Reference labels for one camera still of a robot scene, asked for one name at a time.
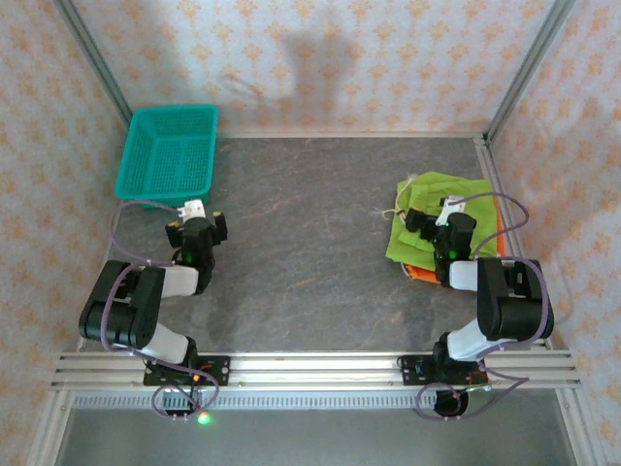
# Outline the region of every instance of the patterned wallpaper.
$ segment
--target patterned wallpaper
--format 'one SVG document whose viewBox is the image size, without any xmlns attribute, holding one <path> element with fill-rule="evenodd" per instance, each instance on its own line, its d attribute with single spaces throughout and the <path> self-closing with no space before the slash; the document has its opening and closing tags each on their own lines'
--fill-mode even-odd
<svg viewBox="0 0 621 466">
<path fill-rule="evenodd" d="M 621 10 L 578 0 L 494 146 L 529 206 L 557 336 L 579 368 L 610 461 L 621 463 Z"/>
<path fill-rule="evenodd" d="M 107 246 L 116 110 L 50 0 L 0 9 L 0 463 L 21 465 Z"/>
<path fill-rule="evenodd" d="M 76 1 L 132 108 L 233 132 L 481 132 L 552 3 Z"/>
</svg>

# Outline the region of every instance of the green towel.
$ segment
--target green towel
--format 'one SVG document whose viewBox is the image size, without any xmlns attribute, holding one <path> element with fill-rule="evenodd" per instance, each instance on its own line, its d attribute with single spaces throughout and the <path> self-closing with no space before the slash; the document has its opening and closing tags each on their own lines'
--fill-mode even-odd
<svg viewBox="0 0 621 466">
<path fill-rule="evenodd" d="M 397 192 L 407 182 L 397 184 Z M 440 200 L 449 195 L 469 197 L 481 192 L 489 192 L 492 186 L 487 180 L 466 180 L 442 173 L 427 172 L 416 178 L 399 196 L 399 208 L 406 213 L 409 208 L 423 211 L 430 216 L 439 216 L 442 210 Z M 489 235 L 496 233 L 497 213 L 493 196 L 480 197 L 466 203 L 465 214 L 476 219 L 471 248 Z M 479 253 L 483 257 L 497 255 L 496 238 L 488 242 Z M 420 232 L 411 233 L 398 216 L 392 220 L 392 231 L 386 257 L 396 262 L 403 262 L 426 270 L 435 270 L 434 247 L 428 241 L 420 239 Z"/>
</svg>

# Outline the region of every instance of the gray floor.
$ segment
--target gray floor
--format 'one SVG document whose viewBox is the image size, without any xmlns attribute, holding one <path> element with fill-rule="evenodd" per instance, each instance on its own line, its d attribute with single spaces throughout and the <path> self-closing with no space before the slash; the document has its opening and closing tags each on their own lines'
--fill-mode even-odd
<svg viewBox="0 0 621 466">
<path fill-rule="evenodd" d="M 481 395 L 474 409 L 489 401 Z M 73 410 L 67 432 L 57 466 L 575 464 L 552 390 L 518 390 L 456 423 L 412 410 L 212 411 L 202 426 L 151 411 Z"/>
<path fill-rule="evenodd" d="M 429 350 L 474 317 L 475 298 L 405 277 L 384 256 L 390 221 L 377 210 L 430 170 L 481 178 L 473 141 L 221 140 L 207 209 L 226 214 L 229 240 L 206 292 L 164 301 L 160 321 L 201 351 Z M 117 236 L 168 258 L 171 219 L 132 208 Z"/>
</svg>

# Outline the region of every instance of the plastic basket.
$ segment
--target plastic basket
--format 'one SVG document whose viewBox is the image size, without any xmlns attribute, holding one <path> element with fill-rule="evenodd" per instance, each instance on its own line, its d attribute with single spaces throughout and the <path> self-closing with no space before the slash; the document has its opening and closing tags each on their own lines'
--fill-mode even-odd
<svg viewBox="0 0 621 466">
<path fill-rule="evenodd" d="M 141 109 L 132 118 L 114 193 L 180 207 L 209 200 L 217 107 L 179 105 Z"/>
</svg>

